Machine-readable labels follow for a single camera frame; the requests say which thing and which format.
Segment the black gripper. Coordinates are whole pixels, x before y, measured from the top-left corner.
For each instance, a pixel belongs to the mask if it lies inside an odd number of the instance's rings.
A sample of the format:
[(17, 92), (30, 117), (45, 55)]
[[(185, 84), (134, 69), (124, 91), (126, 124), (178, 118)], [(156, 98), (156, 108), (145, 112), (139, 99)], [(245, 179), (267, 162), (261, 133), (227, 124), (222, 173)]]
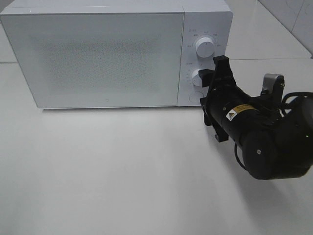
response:
[(213, 126), (218, 142), (232, 138), (243, 152), (276, 152), (274, 124), (280, 114), (274, 102), (261, 96), (251, 97), (234, 79), (229, 58), (213, 58), (213, 70), (199, 70), (201, 86), (208, 87), (200, 99), (206, 126)]

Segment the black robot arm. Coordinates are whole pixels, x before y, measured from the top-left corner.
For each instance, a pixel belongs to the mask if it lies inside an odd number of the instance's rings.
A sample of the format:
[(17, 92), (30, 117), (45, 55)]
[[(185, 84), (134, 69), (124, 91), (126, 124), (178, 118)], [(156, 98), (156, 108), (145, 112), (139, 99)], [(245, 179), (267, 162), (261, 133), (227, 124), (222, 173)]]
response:
[(229, 58), (213, 59), (198, 72), (207, 95), (200, 99), (204, 123), (218, 142), (232, 139), (242, 151), (239, 165), (259, 180), (298, 178), (313, 165), (313, 94), (284, 94), (283, 75), (265, 74), (259, 96), (249, 96), (234, 79)]

